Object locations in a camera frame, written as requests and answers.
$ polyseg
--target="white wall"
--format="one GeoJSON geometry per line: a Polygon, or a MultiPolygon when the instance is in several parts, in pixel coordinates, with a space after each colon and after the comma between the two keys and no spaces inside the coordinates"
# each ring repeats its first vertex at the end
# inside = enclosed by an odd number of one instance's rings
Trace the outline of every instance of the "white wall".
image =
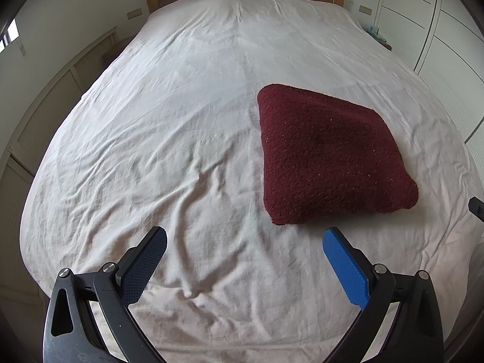
{"type": "MultiPolygon", "coordinates": [[[[362,25],[373,24],[377,6],[378,0],[345,0],[362,25]],[[358,12],[360,5],[372,16],[358,12]]],[[[114,26],[120,39],[134,35],[147,17],[145,0],[28,0],[16,17],[20,37],[0,53],[0,154],[35,97],[72,57],[114,26]],[[126,12],[137,8],[143,15],[129,21],[126,12]]]]}

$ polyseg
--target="white bed sheet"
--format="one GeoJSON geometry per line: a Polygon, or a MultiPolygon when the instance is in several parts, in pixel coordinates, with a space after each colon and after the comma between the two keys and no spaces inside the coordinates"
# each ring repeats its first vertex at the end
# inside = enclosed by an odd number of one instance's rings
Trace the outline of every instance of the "white bed sheet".
{"type": "Polygon", "coordinates": [[[20,244],[50,295],[59,269],[97,270],[161,225],[168,250],[131,311],[168,361],[319,363],[358,312],[321,251],[323,230],[338,226],[396,273],[429,271],[447,336],[482,236],[467,210],[472,196],[482,197],[482,183],[449,115],[344,9],[181,0],[150,16],[57,131],[20,244]],[[256,102],[270,83],[376,110],[418,183],[417,205],[273,225],[256,102]]]}

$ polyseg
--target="blue gripper pad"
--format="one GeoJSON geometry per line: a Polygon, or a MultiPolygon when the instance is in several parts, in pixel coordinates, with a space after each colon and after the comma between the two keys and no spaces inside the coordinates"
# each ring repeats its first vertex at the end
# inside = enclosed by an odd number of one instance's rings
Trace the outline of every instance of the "blue gripper pad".
{"type": "Polygon", "coordinates": [[[370,299],[368,279],[356,264],[349,252],[351,246],[348,242],[347,244],[349,247],[345,247],[331,228],[323,234],[323,251],[345,290],[346,296],[351,303],[364,310],[370,299]]]}
{"type": "Polygon", "coordinates": [[[168,238],[163,228],[153,227],[129,257],[120,264],[116,278],[124,306],[136,303],[166,251],[168,238]]]}

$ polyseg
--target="window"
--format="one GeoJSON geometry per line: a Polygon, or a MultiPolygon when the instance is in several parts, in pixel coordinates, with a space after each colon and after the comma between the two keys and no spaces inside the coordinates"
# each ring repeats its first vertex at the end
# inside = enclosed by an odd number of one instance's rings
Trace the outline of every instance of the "window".
{"type": "Polygon", "coordinates": [[[3,36],[0,42],[0,52],[5,49],[5,47],[18,37],[17,25],[15,24],[15,19],[10,23],[6,34],[3,36]]]}

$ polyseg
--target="red fabric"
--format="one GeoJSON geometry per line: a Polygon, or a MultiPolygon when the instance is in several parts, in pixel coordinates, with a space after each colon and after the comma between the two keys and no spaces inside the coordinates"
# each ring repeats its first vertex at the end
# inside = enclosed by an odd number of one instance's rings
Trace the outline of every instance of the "red fabric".
{"type": "Polygon", "coordinates": [[[262,88],[257,102],[264,204],[274,224],[417,203],[417,184],[374,110],[283,84],[262,88]]]}

